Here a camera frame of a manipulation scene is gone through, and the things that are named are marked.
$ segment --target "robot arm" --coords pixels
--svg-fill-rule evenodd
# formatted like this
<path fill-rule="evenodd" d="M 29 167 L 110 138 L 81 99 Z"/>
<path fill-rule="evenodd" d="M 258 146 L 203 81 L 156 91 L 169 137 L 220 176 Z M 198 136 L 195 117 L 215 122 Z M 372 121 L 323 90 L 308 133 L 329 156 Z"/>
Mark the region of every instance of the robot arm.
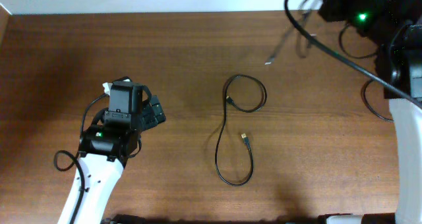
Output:
<path fill-rule="evenodd" d="M 166 120 L 157 96 L 144 85 L 122 80 L 104 84 L 109 107 L 99 111 L 80 136 L 78 169 L 58 223 L 100 223 L 128 159 L 137 154 L 131 155 L 137 146 L 141 149 L 140 133 Z"/>

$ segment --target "cable connector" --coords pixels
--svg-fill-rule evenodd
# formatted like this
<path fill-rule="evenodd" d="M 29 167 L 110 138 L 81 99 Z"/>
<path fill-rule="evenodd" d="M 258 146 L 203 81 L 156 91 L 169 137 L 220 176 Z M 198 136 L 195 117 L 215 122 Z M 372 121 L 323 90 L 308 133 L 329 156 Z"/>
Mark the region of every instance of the cable connector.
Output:
<path fill-rule="evenodd" d="M 227 97 L 226 97 L 226 101 L 227 101 L 227 103 L 229 103 L 230 105 L 233 105 L 233 103 L 234 103 L 233 99 L 232 99 L 231 97 L 229 97 L 229 96 L 227 96 Z"/>
<path fill-rule="evenodd" d="M 249 144 L 249 138 L 246 136 L 246 134 L 242 134 L 241 137 L 246 146 L 250 147 L 251 145 Z"/>

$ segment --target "wooden table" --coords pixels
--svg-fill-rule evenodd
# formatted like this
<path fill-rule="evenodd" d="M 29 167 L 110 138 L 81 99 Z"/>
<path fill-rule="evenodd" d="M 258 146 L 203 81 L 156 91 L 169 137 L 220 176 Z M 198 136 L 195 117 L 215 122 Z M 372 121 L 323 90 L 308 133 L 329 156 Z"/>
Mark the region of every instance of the wooden table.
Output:
<path fill-rule="evenodd" d="M 53 155 L 76 152 L 84 108 L 103 82 L 121 76 L 148 85 L 167 121 L 142 134 L 142 152 L 128 163 L 105 217 L 258 221 L 395 211 L 394 125 L 361 102 L 366 78 L 316 48 L 300 59 L 296 33 L 264 65 L 290 27 L 282 12 L 12 16 L 0 49 L 1 222 L 59 219 L 75 170 L 56 171 Z M 307 28 L 338 50 L 342 24 L 314 15 Z M 344 41 L 356 55 L 375 50 L 353 30 Z M 373 59 L 359 63 L 374 68 Z M 214 168 L 222 86 L 236 73 L 268 89 L 258 113 L 229 107 L 222 173 L 231 181 L 248 173 L 244 132 L 255 159 L 253 178 L 240 188 Z M 247 80 L 229 94 L 244 107 L 260 99 Z M 368 97 L 388 115 L 380 86 Z M 106 105 L 95 105 L 88 119 Z"/>

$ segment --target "usb cable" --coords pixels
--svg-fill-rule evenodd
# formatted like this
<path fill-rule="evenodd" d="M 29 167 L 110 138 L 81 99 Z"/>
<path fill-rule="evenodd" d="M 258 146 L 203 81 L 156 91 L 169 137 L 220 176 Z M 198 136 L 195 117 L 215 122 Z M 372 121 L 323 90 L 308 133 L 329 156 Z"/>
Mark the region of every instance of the usb cable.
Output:
<path fill-rule="evenodd" d="M 242 77 L 243 78 L 248 78 L 248 79 L 251 79 L 251 80 L 255 81 L 262 88 L 262 91 L 264 92 L 263 95 L 262 95 L 261 102 L 254 109 L 242 109 L 242 108 L 240 108 L 239 106 L 236 105 L 236 103 L 233 101 L 233 99 L 227 95 L 227 91 L 229 89 L 230 84 L 234 80 L 236 80 L 238 78 L 242 78 Z M 252 174 L 253 174 L 252 149 L 251 149 L 251 144 L 249 142 L 249 138 L 246 136 L 246 134 L 242 134 L 241 137 L 242 137 L 243 142 L 245 143 L 245 145 L 246 145 L 246 147 L 248 149 L 249 158 L 251 159 L 251 169 L 249 170 L 248 176 L 244 179 L 243 182 L 240 182 L 240 183 L 232 183 L 232 182 L 229 182 L 228 180 L 226 180 L 222 176 L 222 174 L 220 173 L 220 170 L 218 169 L 218 162 L 217 162 L 218 161 L 218 146 L 220 144 L 220 140 L 222 138 L 222 134 L 223 134 L 224 128 L 226 127 L 226 123 L 227 123 L 227 104 L 232 105 L 238 111 L 241 111 L 241 112 L 244 112 L 244 113 L 257 112 L 260 109 L 262 109 L 262 107 L 264 107 L 264 105 L 266 103 L 266 98 L 267 98 L 266 88 L 265 88 L 264 84 L 260 80 L 254 78 L 252 76 L 247 76 L 247 75 L 243 75 L 243 74 L 237 74 L 237 75 L 234 75 L 234 76 L 230 77 L 229 80 L 226 82 L 223 93 L 224 93 L 223 94 L 223 98 L 224 98 L 224 101 L 223 101 L 223 114 L 224 114 L 224 118 L 223 118 L 223 126 L 222 126 L 222 129 L 220 131 L 220 135 L 218 137 L 218 141 L 217 141 L 217 145 L 216 145 L 216 153 L 215 153 L 216 170 L 217 170 L 217 174 L 218 174 L 219 178 L 222 181 L 224 181 L 226 184 L 231 185 L 231 186 L 243 186 L 244 184 L 246 184 L 246 183 L 249 182 L 249 180 L 252 178 Z"/>

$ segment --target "green led indicator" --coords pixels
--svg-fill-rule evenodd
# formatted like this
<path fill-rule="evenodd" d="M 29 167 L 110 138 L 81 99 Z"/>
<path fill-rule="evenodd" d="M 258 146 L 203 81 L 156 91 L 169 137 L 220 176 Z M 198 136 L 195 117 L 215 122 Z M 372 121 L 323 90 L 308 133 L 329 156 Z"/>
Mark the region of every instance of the green led indicator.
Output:
<path fill-rule="evenodd" d="M 367 19 L 367 15 L 366 14 L 360 14 L 359 15 L 359 20 L 361 20 L 361 21 L 365 21 L 366 19 Z"/>

